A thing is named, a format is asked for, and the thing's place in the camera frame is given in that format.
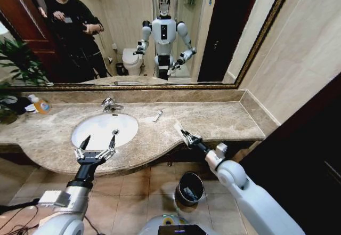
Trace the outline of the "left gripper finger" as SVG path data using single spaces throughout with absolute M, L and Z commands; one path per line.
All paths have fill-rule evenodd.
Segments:
M 86 147 L 90 141 L 91 136 L 89 135 L 81 144 L 79 147 L 74 149 L 74 153 L 76 156 L 76 160 L 80 160 L 80 159 L 85 159 L 84 156 L 84 151 L 86 150 Z
M 102 151 L 100 154 L 99 154 L 99 158 L 100 159 L 109 159 L 112 157 L 113 154 L 116 153 L 115 151 L 115 144 L 116 144 L 116 136 L 113 135 L 110 143 L 109 143 L 109 146 L 108 146 L 108 149 L 105 150 L 105 151 Z

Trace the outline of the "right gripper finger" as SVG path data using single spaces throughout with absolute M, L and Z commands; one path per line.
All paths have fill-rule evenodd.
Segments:
M 190 132 L 186 130 L 181 130 L 182 136 L 184 138 L 185 142 L 193 142 L 196 140 L 202 140 L 202 137 L 196 134 L 191 134 Z
M 182 137 L 184 143 L 188 146 L 188 148 L 191 148 L 194 141 L 197 139 L 195 135 L 185 130 L 180 130 L 180 136 Z

